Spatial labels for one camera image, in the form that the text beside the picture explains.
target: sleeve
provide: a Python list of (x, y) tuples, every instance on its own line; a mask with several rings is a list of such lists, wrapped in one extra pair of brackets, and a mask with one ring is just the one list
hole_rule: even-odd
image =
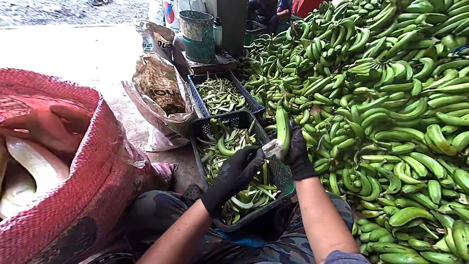
[(280, 10), (291, 9), (292, 1), (291, 0), (280, 0), (279, 8)]
[(368, 264), (368, 260), (361, 254), (333, 251), (325, 259), (325, 264)]

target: metal bucket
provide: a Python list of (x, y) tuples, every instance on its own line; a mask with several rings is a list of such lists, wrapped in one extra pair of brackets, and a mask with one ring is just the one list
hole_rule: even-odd
[(213, 16), (207, 13), (183, 10), (179, 12), (186, 56), (194, 62), (215, 60)]

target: black plastic crate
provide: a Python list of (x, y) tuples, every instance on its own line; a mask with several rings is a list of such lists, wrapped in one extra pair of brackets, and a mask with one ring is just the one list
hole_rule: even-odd
[[(248, 107), (250, 111), (254, 114), (257, 119), (262, 118), (262, 115), (265, 111), (265, 107), (260, 105), (252, 95), (244, 88), (244, 86), (236, 79), (235, 75), (232, 71), (222, 71), (222, 72), (215, 72), (208, 75), (210, 79), (216, 79), (216, 77), (220, 79), (228, 79), (234, 83), (235, 87), (238, 89), (239, 93), (246, 99), (248, 103)], [(204, 81), (207, 80), (206, 74), (201, 75), (188, 75), (190, 90), (192, 92), (192, 97), (196, 102), (196, 106), (199, 108), (200, 112), (204, 117), (212, 116), (207, 109), (207, 106), (202, 101), (202, 97), (199, 94), (197, 89), (197, 85), (202, 84)]]
[[(199, 141), (197, 138), (202, 140), (206, 140), (207, 136), (206, 133), (209, 135), (213, 135), (212, 128), (210, 127), (210, 119), (211, 118), (220, 118), (223, 124), (226, 126), (231, 126), (233, 128), (249, 128), (252, 121), (255, 120), (255, 117), (252, 113), (247, 110), (238, 110), (231, 113), (225, 113), (221, 115), (211, 116), (211, 117), (203, 117), (199, 118), (195, 121), (192, 121), (190, 124), (190, 140), (192, 142), (192, 148), (194, 149), (194, 154), (196, 156), (197, 167), (199, 169), (199, 174), (202, 179), (204, 185), (202, 189), (204, 191), (208, 190), (208, 182), (205, 180), (205, 170), (204, 165), (202, 164), (199, 150), (197, 148)], [(260, 123), (256, 120), (254, 125), (255, 130), (255, 137), (257, 142), (260, 144), (259, 146), (264, 145), (265, 143), (269, 142), (270, 139), (263, 130)], [(264, 205), (263, 207), (259, 207), (252, 211), (251, 213), (242, 217), (238, 222), (234, 225), (225, 225), (222, 220), (215, 219), (215, 225), (223, 231), (232, 232), (240, 227), (246, 225), (250, 221), (256, 219), (260, 215), (264, 214), (265, 212), (273, 209), (274, 207), (281, 205), (286, 200), (290, 199), (293, 195), (295, 195), (295, 184), (293, 179), (291, 178), (290, 170), (276, 157), (269, 158), (269, 167), (271, 171), (271, 181), (272, 183), (279, 188), (280, 195), (278, 195), (275, 201), (270, 201), (268, 204)]]

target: woven polypropylene bag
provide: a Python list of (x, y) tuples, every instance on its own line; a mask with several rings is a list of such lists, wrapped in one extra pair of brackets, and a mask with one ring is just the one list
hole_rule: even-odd
[(0, 69), (0, 122), (54, 104), (92, 114), (70, 177), (25, 211), (0, 223), (0, 264), (76, 263), (115, 238), (136, 195), (164, 189), (175, 165), (151, 166), (125, 137), (97, 91), (25, 70)]

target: black glove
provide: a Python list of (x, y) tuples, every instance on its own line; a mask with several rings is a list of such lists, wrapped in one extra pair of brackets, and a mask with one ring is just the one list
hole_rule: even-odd
[(285, 157), (284, 163), (290, 165), (293, 174), (293, 180), (302, 180), (311, 177), (317, 177), (313, 164), (308, 158), (306, 143), (304, 142), (301, 129), (294, 120), (288, 124), (292, 139), (290, 141), (290, 151)]
[(225, 160), (215, 183), (202, 196), (210, 216), (217, 218), (223, 205), (245, 189), (263, 164), (264, 153), (258, 146), (244, 147)]

